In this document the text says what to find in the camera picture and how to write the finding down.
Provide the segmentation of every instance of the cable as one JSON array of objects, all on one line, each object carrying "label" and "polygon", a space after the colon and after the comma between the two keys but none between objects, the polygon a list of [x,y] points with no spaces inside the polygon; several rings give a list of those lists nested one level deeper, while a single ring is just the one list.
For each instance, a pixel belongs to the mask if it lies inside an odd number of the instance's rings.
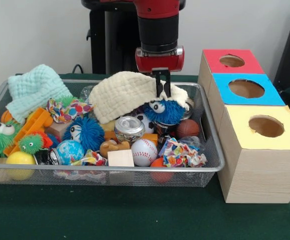
[{"label": "cable", "polygon": [[71,73],[74,74],[75,71],[76,71],[76,68],[77,68],[77,67],[79,67],[80,72],[83,74],[83,73],[84,73],[83,68],[82,68],[81,65],[79,65],[79,64],[76,64],[76,65],[75,65],[75,67],[73,68],[73,71],[72,71]]}]

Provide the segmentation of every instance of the blue globe ball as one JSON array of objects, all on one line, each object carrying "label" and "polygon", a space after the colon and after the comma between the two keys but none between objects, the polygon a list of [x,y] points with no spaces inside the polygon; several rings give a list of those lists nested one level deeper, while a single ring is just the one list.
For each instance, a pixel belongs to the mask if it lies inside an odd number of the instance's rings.
[{"label": "blue globe ball", "polygon": [[70,165],[84,156],[82,145],[74,140],[62,141],[56,148],[62,165]]}]

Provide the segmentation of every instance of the shape sorter box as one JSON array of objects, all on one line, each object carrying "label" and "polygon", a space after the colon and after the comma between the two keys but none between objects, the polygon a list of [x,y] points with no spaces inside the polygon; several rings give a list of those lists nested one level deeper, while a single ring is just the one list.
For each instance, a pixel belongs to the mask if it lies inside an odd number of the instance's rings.
[{"label": "shape sorter box", "polygon": [[285,106],[265,74],[214,73],[208,101],[217,131],[225,104]]},{"label": "shape sorter box", "polygon": [[264,74],[260,64],[247,49],[205,49],[203,50],[198,83],[209,94],[212,74]]},{"label": "shape sorter box", "polygon": [[225,105],[219,137],[226,164],[218,176],[227,203],[290,202],[288,106]]}]

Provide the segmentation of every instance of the circular hole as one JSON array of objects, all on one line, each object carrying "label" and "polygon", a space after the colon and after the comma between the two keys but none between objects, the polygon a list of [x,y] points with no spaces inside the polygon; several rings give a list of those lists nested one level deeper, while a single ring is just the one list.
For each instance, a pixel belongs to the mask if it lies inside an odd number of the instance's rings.
[{"label": "circular hole", "polygon": [[270,116],[254,116],[249,120],[249,127],[262,136],[276,138],[285,131],[284,125]]},{"label": "circular hole", "polygon": [[237,79],[229,83],[230,90],[247,99],[260,98],[265,94],[265,89],[254,81]]},{"label": "circular hole", "polygon": [[242,58],[238,56],[230,55],[230,54],[222,56],[219,61],[221,64],[225,65],[226,67],[232,67],[232,68],[238,68],[245,65],[245,61]]}]

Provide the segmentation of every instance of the mint green towel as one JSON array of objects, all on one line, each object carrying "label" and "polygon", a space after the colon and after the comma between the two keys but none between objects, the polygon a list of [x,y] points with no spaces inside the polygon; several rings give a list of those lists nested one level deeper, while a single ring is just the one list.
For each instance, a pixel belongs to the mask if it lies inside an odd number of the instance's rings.
[{"label": "mint green towel", "polygon": [[6,108],[20,124],[38,107],[45,107],[48,99],[72,96],[59,75],[50,67],[41,64],[23,75],[8,78],[12,97]]}]

